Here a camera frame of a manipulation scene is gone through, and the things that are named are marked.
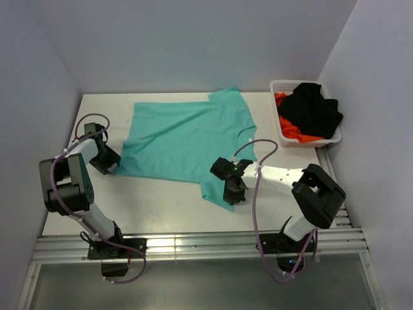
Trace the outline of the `teal t shirt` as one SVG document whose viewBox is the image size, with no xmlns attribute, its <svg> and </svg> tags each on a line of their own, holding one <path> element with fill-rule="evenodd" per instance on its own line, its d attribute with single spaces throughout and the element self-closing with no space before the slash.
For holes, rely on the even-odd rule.
<svg viewBox="0 0 413 310">
<path fill-rule="evenodd" d="M 196 183 L 204 200 L 228 211 L 224 183 L 210 168 L 219 158 L 256 160 L 248 145 L 256 125 L 237 88 L 211 93 L 207 101 L 137 102 L 123 142 L 120 176 Z"/>
</svg>

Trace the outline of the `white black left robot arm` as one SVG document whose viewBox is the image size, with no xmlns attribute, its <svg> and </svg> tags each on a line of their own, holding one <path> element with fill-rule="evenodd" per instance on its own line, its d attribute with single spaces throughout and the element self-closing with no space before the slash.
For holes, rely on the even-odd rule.
<svg viewBox="0 0 413 310">
<path fill-rule="evenodd" d="M 97 207 L 87 170 L 91 165 L 102 175 L 113 174 L 121 157 L 106 143 L 108 134 L 98 123 L 84 125 L 85 134 L 62 156 L 39 162 L 43 200 L 48 212 L 56 212 L 79 222 L 89 233 L 81 237 L 93 250 L 118 258 L 126 242 L 117 224 Z"/>
</svg>

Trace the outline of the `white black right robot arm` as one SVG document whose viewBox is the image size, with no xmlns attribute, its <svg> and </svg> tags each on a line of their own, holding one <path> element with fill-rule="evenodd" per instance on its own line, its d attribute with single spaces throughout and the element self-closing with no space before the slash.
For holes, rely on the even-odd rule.
<svg viewBox="0 0 413 310">
<path fill-rule="evenodd" d="M 286 220 L 278 234 L 282 251 L 295 251 L 314 229 L 330 228 L 347 197 L 323 168 L 312 163 L 304 169 L 285 169 L 218 158 L 210 172 L 224 182 L 223 200 L 231 205 L 245 201 L 249 189 L 267 189 L 295 199 L 299 212 Z"/>
</svg>

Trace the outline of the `orange t shirt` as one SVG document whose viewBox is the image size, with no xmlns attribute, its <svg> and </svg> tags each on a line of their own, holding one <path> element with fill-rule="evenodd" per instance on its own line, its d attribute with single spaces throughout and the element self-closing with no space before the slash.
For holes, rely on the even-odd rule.
<svg viewBox="0 0 413 310">
<path fill-rule="evenodd" d="M 279 108 L 282 101 L 287 97 L 285 93 L 275 93 L 274 98 L 276 101 L 276 107 Z M 309 136 L 303 134 L 300 129 L 293 125 L 289 120 L 285 119 L 281 114 L 279 115 L 279 122 L 281 125 L 282 135 L 289 139 L 298 140 L 300 143 L 310 143 L 317 140 L 322 140 L 322 137 Z"/>
</svg>

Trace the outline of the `black t shirt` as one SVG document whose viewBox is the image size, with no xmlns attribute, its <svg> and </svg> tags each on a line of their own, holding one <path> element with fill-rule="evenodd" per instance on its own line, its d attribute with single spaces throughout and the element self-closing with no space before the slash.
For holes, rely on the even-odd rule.
<svg viewBox="0 0 413 310">
<path fill-rule="evenodd" d="M 330 139 L 343 119 L 338 110 L 338 100 L 324 98 L 322 86 L 301 83 L 282 101 L 278 114 L 309 136 Z"/>
</svg>

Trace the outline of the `white perforated plastic basket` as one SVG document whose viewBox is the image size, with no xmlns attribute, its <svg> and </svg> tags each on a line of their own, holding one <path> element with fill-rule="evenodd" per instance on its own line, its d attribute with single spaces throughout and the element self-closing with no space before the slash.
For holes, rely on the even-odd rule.
<svg viewBox="0 0 413 310">
<path fill-rule="evenodd" d="M 276 121 L 276 128 L 279 136 L 279 142 L 283 147 L 312 147 L 312 148 L 319 148 L 324 147 L 331 143 L 338 143 L 342 139 L 341 129 L 340 126 L 334 131 L 333 136 L 330 139 L 319 139 L 314 141 L 309 141 L 306 143 L 301 143 L 298 139 L 287 138 L 282 133 L 281 123 L 279 120 L 279 114 L 277 111 L 276 99 L 275 94 L 285 93 L 286 95 L 291 95 L 293 90 L 301 83 L 317 83 L 317 81 L 309 81 L 309 80 L 294 80 L 294 79 L 278 79 L 273 80 L 270 82 L 270 93 L 271 93 L 271 100 L 274 106 L 274 113 L 275 113 L 275 121 Z"/>
</svg>

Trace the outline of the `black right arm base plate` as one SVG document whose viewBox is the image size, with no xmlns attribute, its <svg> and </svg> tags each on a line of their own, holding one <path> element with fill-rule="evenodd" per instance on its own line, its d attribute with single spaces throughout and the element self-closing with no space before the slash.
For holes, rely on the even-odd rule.
<svg viewBox="0 0 413 310">
<path fill-rule="evenodd" d="M 310 233 L 300 241 L 294 241 L 283 232 L 259 233 L 258 236 L 256 249 L 261 249 L 264 254 L 300 254 L 305 248 Z"/>
</svg>

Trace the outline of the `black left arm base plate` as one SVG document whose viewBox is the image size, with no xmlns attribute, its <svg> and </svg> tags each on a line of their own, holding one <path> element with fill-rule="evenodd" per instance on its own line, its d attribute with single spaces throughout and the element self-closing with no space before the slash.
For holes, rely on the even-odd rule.
<svg viewBox="0 0 413 310">
<path fill-rule="evenodd" d="M 125 247 L 138 250 L 141 254 L 130 249 L 119 248 L 108 245 L 102 241 L 93 241 L 89 247 L 87 258 L 89 260 L 110 260 L 110 259 L 129 259 L 142 258 L 146 253 L 146 238 L 126 238 L 123 240 Z"/>
</svg>

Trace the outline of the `aluminium table frame rail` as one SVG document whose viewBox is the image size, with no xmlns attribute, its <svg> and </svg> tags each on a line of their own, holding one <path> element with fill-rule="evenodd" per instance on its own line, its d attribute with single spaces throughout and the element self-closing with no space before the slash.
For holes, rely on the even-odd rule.
<svg viewBox="0 0 413 310">
<path fill-rule="evenodd" d="M 193 183 L 88 172 L 99 208 L 127 238 L 146 238 L 126 283 L 102 279 L 87 259 L 80 226 L 48 215 L 35 243 L 19 309 L 387 309 L 361 228 L 341 209 L 318 233 L 316 257 L 286 284 L 269 277 L 254 223 L 274 233 L 297 211 L 291 197 L 261 189 L 230 212 L 203 200 Z"/>
</svg>

